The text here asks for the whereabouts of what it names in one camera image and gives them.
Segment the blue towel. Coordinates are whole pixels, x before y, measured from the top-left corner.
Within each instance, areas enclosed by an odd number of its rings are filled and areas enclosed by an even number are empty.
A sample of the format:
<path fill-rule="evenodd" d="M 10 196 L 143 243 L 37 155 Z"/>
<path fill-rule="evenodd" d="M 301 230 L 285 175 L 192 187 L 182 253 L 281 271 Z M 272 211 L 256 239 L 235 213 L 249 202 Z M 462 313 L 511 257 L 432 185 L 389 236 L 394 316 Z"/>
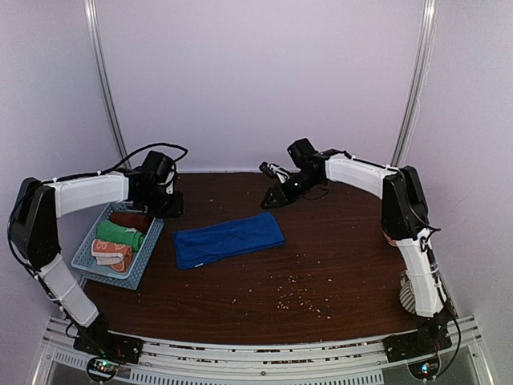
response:
<path fill-rule="evenodd" d="M 282 246 L 285 237 L 271 213 L 172 234 L 176 266 L 191 270 L 226 257 Z"/>

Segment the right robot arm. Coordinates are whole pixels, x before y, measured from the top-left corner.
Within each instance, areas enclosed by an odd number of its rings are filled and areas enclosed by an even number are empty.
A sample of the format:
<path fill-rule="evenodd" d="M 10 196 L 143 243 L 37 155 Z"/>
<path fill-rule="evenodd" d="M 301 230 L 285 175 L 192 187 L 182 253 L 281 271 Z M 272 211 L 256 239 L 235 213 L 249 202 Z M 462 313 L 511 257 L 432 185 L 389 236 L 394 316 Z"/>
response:
<path fill-rule="evenodd" d="M 337 149 L 319 152 L 306 138 L 296 140 L 287 152 L 297 172 L 267 162 L 259 167 L 276 181 L 265 194 L 262 208 L 285 207 L 312 188 L 330 181 L 348 184 L 379 198 L 382 230 L 402 255 L 414 295 L 418 326 L 410 345 L 416 353 L 424 355 L 441 344 L 451 313 L 430 243 L 438 230 L 429 222 L 429 209 L 417 170 L 411 166 L 395 168 L 375 164 Z"/>

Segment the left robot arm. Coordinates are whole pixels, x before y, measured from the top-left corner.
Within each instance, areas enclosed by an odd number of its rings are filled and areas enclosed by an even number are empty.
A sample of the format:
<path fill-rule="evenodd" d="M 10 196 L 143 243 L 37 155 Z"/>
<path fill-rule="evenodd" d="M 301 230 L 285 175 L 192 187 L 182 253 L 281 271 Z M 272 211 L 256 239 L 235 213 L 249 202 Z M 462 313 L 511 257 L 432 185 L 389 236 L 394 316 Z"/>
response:
<path fill-rule="evenodd" d="M 129 202 L 153 218 L 178 217 L 184 199 L 174 187 L 178 160 L 145 147 L 147 155 L 135 168 L 119 162 L 96 172 L 49 180 L 22 181 L 8 221 L 6 236 L 13 257 L 77 327 L 85 344 L 98 356 L 115 349 L 107 318 L 85 294 L 62 256 L 59 222 L 83 210 Z"/>

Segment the orange bunny pattern towel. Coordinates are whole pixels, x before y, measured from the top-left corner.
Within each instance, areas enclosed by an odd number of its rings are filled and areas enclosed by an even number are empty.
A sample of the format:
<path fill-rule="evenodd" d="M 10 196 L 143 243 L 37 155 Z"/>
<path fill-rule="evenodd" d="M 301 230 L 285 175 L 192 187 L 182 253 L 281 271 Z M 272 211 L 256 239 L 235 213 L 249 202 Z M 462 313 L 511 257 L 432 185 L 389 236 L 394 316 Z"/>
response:
<path fill-rule="evenodd" d="M 126 245 L 95 239 L 91 244 L 91 256 L 97 265 L 110 267 L 117 273 L 125 274 L 131 266 L 133 251 Z"/>

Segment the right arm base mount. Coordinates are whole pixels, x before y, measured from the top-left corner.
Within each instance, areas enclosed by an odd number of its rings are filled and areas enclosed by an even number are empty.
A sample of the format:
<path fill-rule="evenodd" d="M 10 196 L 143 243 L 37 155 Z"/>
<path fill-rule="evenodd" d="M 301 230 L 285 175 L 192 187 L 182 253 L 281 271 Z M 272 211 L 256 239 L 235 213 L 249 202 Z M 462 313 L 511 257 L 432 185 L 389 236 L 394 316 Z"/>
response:
<path fill-rule="evenodd" d="M 435 380 L 442 372 L 440 352 L 452 347 L 449 336 L 432 339 L 420 330 L 405 334 L 392 334 L 383 341 L 389 363 L 406 361 L 410 375 L 422 381 Z"/>

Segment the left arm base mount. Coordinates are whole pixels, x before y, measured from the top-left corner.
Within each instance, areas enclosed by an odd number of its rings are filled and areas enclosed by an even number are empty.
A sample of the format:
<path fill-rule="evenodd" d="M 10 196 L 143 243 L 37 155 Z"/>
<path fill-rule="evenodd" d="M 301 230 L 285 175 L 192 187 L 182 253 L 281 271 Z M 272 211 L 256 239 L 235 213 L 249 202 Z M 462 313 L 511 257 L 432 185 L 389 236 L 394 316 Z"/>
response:
<path fill-rule="evenodd" d="M 86 374 L 94 382 L 106 383 L 117 376 L 122 365 L 137 364 L 143 351 L 143 340 L 121 334 L 107 334 L 105 346 L 81 334 L 75 338 L 73 347 L 89 354 Z"/>

